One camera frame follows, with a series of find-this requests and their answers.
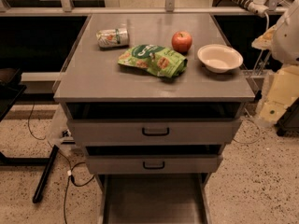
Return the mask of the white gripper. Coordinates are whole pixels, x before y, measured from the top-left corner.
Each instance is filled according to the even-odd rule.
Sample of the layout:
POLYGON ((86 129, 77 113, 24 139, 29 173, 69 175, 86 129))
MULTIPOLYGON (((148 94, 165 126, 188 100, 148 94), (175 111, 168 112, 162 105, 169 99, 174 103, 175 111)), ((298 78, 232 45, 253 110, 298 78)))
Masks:
MULTIPOLYGON (((251 46, 255 49, 271 49, 276 26, 273 25, 255 38, 251 46)), ((284 64, 274 75, 265 96, 257 120, 261 124, 276 124, 287 109, 299 98, 299 66, 284 64)))

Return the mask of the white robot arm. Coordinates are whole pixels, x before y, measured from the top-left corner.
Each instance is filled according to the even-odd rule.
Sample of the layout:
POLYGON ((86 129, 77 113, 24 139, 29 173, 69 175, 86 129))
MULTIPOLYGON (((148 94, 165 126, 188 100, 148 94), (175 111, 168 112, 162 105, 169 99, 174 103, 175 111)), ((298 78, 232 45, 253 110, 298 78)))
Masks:
POLYGON ((282 63, 268 91, 262 92, 255 118, 259 124, 271 126, 299 98, 299 0, 294 0, 277 23, 251 45, 270 50, 272 57, 282 63))

